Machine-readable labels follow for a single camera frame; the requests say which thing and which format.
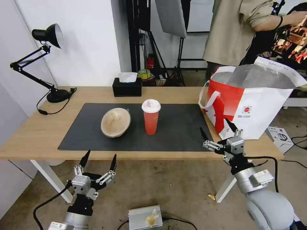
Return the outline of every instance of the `lamp base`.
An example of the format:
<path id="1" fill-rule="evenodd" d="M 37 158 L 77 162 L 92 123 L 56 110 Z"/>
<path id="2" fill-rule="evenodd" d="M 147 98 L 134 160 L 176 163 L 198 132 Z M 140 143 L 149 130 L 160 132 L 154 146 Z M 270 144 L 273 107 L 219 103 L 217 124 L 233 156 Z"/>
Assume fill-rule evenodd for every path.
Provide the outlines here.
<path id="1" fill-rule="evenodd" d="M 69 92 L 65 89 L 58 89 L 57 91 L 50 92 L 47 95 L 47 101 L 50 103 L 58 103 L 65 101 L 69 98 Z"/>

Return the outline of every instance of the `lamp shade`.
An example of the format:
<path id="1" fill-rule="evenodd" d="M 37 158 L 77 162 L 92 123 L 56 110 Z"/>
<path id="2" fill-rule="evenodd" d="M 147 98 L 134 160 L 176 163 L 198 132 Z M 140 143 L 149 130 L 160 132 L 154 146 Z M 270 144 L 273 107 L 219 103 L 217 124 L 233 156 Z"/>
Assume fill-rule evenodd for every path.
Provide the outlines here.
<path id="1" fill-rule="evenodd" d="M 32 36 L 37 41 L 50 42 L 58 48 L 64 44 L 62 31 L 58 24 L 52 24 L 46 30 L 34 29 Z"/>

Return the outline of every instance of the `logo on bag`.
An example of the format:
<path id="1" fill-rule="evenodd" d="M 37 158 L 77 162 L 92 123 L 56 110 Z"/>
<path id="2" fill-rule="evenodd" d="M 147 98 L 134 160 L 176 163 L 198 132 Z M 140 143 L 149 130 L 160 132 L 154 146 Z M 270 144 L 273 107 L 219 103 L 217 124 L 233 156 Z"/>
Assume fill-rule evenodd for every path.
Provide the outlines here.
<path id="1" fill-rule="evenodd" d="M 242 113 L 243 114 L 249 114 L 251 109 L 252 109 L 251 106 L 244 106 Z"/>

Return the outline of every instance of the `black desk mat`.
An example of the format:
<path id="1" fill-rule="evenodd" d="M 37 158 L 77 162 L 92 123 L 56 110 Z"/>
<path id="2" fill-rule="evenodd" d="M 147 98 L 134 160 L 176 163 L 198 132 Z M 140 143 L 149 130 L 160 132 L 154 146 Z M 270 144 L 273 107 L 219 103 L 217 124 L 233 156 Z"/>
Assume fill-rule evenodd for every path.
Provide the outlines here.
<path id="1" fill-rule="evenodd" d="M 113 108 L 129 109 L 131 124 L 120 137 L 106 137 L 100 123 Z M 161 104 L 157 133 L 145 132 L 141 104 L 86 103 L 83 105 L 59 150 L 97 151 L 206 151 L 199 127 L 210 140 L 210 131 L 198 104 Z"/>

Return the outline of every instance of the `human hand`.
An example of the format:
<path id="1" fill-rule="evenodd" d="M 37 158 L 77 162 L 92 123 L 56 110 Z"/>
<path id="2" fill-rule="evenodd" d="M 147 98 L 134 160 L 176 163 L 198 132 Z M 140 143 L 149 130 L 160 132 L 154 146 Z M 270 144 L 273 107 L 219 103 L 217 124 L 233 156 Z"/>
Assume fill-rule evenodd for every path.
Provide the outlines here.
<path id="1" fill-rule="evenodd" d="M 307 17 L 307 11 L 293 11 L 288 16 L 291 18 L 290 25 L 297 26 L 298 24 L 302 23 L 303 20 Z"/>
<path id="2" fill-rule="evenodd" d="M 272 52 L 265 51 L 262 54 L 260 54 L 260 57 L 269 58 L 271 55 L 272 55 Z"/>

